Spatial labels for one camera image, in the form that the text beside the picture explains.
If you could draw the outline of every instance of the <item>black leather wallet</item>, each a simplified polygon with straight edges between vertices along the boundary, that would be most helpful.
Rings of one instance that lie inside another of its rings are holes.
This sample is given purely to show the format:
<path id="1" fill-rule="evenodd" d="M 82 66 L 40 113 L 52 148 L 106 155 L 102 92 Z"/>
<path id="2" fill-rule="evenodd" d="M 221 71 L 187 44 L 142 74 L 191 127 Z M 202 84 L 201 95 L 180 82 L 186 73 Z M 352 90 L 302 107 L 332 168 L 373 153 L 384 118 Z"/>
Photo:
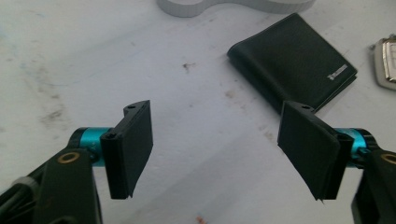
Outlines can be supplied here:
<path id="1" fill-rule="evenodd" d="M 357 74 L 298 14 L 235 44 L 227 54 L 279 114 L 284 101 L 318 111 Z"/>

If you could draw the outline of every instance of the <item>gray curved object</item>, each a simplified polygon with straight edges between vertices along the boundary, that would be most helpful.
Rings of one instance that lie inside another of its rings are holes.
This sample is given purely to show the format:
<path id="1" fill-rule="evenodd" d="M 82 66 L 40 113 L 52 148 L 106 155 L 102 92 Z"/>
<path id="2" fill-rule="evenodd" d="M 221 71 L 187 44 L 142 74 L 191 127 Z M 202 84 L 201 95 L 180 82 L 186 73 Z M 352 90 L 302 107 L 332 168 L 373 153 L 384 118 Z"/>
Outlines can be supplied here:
<path id="1" fill-rule="evenodd" d="M 306 10 L 315 0 L 157 0 L 166 13 L 177 17 L 194 17 L 220 3 L 235 3 L 271 13 L 293 13 Z"/>

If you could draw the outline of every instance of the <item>wallet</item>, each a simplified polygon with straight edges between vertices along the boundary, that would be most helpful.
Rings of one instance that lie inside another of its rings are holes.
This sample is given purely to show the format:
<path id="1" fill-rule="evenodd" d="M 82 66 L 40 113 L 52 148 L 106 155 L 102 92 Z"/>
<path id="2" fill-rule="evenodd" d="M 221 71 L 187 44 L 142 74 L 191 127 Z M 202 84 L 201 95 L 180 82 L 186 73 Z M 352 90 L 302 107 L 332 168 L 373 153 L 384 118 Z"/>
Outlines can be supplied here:
<path id="1" fill-rule="evenodd" d="M 357 74 L 296 13 L 233 45 L 227 55 L 279 114 L 284 101 L 309 105 L 317 112 Z"/>

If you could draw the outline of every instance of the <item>wallet logo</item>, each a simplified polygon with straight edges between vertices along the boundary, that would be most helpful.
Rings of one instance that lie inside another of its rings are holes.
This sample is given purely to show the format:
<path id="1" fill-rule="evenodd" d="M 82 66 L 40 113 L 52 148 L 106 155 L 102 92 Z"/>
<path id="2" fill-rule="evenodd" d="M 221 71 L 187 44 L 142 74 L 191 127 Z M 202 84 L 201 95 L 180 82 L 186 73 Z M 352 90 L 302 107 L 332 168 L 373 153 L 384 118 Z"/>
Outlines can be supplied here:
<path id="1" fill-rule="evenodd" d="M 328 75 L 327 77 L 333 81 L 335 80 L 336 77 L 338 77 L 342 72 L 344 72 L 344 70 L 347 69 L 347 65 L 344 64 L 343 66 L 341 66 L 340 68 L 337 69 L 337 71 L 335 71 L 333 74 Z"/>

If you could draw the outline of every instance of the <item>tabletop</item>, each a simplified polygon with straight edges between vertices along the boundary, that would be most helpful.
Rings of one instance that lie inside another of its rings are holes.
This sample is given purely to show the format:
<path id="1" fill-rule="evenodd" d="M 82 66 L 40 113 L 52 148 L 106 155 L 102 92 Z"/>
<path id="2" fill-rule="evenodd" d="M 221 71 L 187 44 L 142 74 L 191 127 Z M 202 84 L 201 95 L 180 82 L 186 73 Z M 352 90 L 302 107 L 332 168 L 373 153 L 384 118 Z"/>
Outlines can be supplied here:
<path id="1" fill-rule="evenodd" d="M 395 33 L 394 0 L 317 0 L 300 15 L 357 69 L 317 116 L 363 128 L 396 151 L 395 91 L 375 83 L 369 46 Z M 280 117 L 230 64 L 235 43 L 285 18 L 218 4 L 192 18 L 154 0 L 0 2 L 0 191 L 67 144 L 79 127 L 113 127 L 150 100 L 154 147 L 134 197 L 105 223 L 353 223 L 361 170 L 335 201 L 315 201 L 277 146 Z"/>

